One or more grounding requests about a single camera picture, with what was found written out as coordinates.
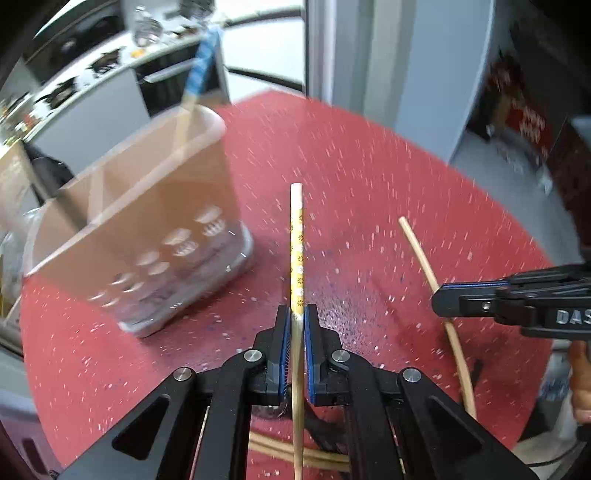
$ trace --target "finger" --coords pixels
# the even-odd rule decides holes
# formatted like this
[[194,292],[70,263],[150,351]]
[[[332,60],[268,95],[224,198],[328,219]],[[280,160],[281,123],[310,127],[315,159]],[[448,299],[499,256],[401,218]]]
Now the finger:
[[585,342],[573,342],[569,349],[569,361],[573,367],[570,388],[591,391],[591,363],[587,359]]
[[573,390],[572,402],[575,410],[591,410],[591,391]]
[[573,410],[573,415],[579,423],[591,423],[591,410]]
[[569,347],[569,362],[572,364],[581,357],[586,357],[587,343],[581,340],[575,340]]

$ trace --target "plastic container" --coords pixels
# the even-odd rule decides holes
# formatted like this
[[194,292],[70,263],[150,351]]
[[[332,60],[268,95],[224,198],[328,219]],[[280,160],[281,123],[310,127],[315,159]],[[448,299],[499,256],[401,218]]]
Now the plastic container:
[[[42,275],[140,337],[234,278],[253,249],[223,120],[202,106],[181,111],[155,119],[63,187],[25,249],[27,276]],[[64,198],[87,219],[82,229],[64,215]]]

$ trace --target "gray floor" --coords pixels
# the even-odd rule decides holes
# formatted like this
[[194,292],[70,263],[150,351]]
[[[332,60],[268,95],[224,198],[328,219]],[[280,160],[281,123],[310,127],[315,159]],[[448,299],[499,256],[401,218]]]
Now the gray floor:
[[518,151],[465,132],[451,165],[503,204],[550,261],[556,265],[582,261],[573,221],[560,196],[555,189],[546,196]]

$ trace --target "round table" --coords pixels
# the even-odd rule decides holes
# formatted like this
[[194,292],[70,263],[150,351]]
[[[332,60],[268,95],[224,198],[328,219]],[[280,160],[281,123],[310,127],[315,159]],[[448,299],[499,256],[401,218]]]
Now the round table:
[[[509,213],[436,157],[360,116],[265,93],[220,110],[242,219],[255,239],[250,271],[164,330],[137,339],[93,307],[29,278],[21,325],[28,378],[58,459],[68,465],[170,372],[219,367],[271,327],[289,282],[290,183],[304,183],[306,301],[346,349],[397,371],[414,365],[458,400],[456,366],[430,289],[398,226],[405,215],[439,281],[487,280],[547,267]],[[519,438],[550,354],[546,340],[492,319],[456,322],[479,421],[505,445]],[[287,421],[254,428],[288,438]],[[248,477],[292,475],[251,454]]]

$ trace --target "oven handle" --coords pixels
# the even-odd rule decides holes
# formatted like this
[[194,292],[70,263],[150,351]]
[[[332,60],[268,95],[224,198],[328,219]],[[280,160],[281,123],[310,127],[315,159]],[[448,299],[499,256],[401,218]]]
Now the oven handle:
[[166,67],[165,69],[160,70],[159,72],[151,73],[146,75],[143,78],[144,82],[147,83],[158,83],[162,82],[163,80],[167,80],[179,73],[186,72],[193,68],[195,62],[198,61],[197,59],[188,59],[185,61],[181,61],[176,63],[175,65],[171,65],[170,67]]

